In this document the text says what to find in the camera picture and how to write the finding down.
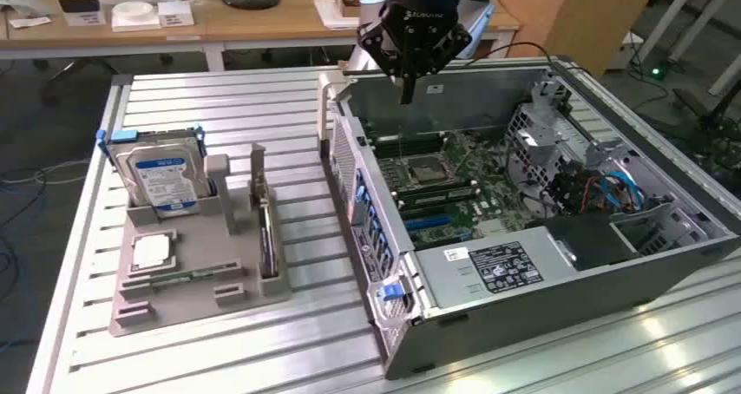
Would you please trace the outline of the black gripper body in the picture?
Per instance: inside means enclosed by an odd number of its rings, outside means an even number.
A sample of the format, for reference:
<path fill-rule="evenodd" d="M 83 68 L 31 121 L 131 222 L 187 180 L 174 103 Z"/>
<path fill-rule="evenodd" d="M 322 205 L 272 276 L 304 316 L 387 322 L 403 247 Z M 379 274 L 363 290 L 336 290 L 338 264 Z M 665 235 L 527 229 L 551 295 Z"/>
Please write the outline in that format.
<path fill-rule="evenodd" d="M 401 30 L 406 24 L 441 24 L 450 30 L 458 24 L 459 0 L 385 0 L 379 14 L 385 30 Z"/>

